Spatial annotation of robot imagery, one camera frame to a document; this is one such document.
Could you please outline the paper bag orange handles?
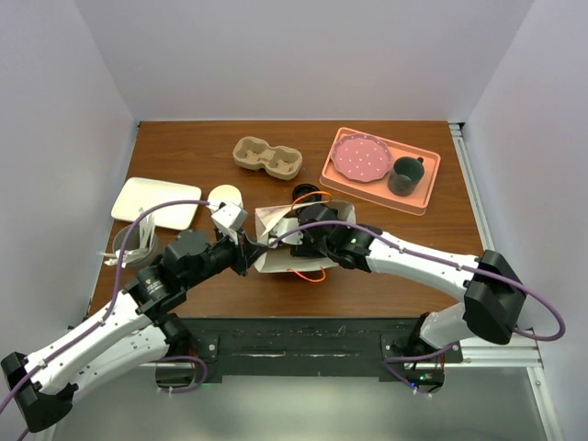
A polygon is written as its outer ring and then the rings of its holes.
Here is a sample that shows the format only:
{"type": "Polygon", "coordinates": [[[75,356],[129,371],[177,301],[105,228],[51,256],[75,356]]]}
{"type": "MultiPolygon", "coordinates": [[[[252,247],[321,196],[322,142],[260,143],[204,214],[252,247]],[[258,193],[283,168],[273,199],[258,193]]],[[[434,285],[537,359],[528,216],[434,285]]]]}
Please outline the paper bag orange handles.
{"type": "Polygon", "coordinates": [[[292,246],[279,243],[293,232],[300,232],[298,228],[278,237],[273,243],[268,242],[268,235],[274,225],[282,218],[294,217],[299,224],[306,221],[356,221],[355,206],[341,199],[333,199],[327,192],[322,194],[320,201],[303,201],[306,196],[293,200],[286,205],[262,207],[254,210],[254,225],[256,239],[259,243],[266,244],[268,250],[254,263],[254,268],[260,273],[303,273],[324,271],[335,267],[336,263],[329,257],[300,258],[290,255],[292,246]]]}

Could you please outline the stack of paper cups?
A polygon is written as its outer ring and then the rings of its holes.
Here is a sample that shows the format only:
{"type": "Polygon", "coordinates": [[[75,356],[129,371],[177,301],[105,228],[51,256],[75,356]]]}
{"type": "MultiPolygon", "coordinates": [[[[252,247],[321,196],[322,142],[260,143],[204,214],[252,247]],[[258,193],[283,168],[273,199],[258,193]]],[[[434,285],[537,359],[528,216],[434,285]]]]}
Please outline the stack of paper cups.
{"type": "Polygon", "coordinates": [[[232,203],[240,208],[243,207],[243,197],[241,191],[232,185],[220,185],[214,187],[208,196],[208,208],[215,212],[222,204],[232,203]]]}

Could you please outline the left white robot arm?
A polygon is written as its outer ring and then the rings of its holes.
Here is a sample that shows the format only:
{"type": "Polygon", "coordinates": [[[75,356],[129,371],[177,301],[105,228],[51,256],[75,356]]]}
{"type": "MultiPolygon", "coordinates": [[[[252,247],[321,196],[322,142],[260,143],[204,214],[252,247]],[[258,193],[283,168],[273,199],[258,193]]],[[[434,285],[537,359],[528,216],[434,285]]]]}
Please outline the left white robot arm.
{"type": "Polygon", "coordinates": [[[112,300],[66,335],[25,355],[1,362],[10,388],[1,405],[15,402],[28,433],[61,421],[76,399],[122,373],[151,361],[191,358],[191,332],[172,310],[188,291],[226,269],[246,275],[266,252],[245,232],[181,232],[153,262],[137,273],[112,300]]]}

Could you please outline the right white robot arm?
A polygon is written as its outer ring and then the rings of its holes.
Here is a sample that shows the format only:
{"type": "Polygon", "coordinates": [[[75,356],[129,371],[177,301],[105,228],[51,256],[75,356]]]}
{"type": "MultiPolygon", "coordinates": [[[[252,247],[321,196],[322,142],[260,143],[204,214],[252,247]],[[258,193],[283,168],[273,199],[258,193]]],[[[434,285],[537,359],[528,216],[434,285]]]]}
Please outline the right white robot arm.
{"type": "Polygon", "coordinates": [[[457,304],[422,314],[410,335],[395,343],[403,356],[428,361],[442,348],[472,336],[506,345],[515,332],[526,294],[502,254],[451,254],[406,243],[388,232],[339,219],[320,203],[298,211],[302,242],[345,269],[389,274],[440,290],[457,304]]]}

